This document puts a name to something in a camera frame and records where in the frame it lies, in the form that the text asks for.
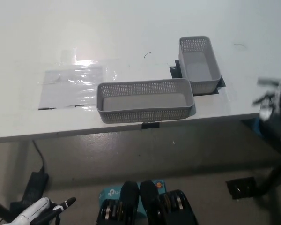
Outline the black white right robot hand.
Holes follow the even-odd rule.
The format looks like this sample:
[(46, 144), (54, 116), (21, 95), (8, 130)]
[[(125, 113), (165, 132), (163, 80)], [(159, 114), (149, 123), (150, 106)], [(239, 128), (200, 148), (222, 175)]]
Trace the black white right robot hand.
[(269, 102), (270, 104), (279, 104), (281, 103), (281, 79), (272, 79), (272, 78), (259, 78), (257, 84), (259, 86), (269, 86), (274, 90), (267, 91), (261, 97), (253, 101), (253, 105), (261, 104), (264, 102)]

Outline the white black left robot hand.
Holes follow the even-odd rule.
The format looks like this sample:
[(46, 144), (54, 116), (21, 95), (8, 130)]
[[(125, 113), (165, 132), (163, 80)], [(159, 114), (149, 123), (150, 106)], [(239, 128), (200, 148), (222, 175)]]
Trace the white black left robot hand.
[(60, 214), (75, 202), (75, 197), (71, 197), (60, 204), (51, 201), (48, 197), (43, 197), (6, 225), (48, 225), (52, 220), (55, 220), (55, 224), (59, 225)]

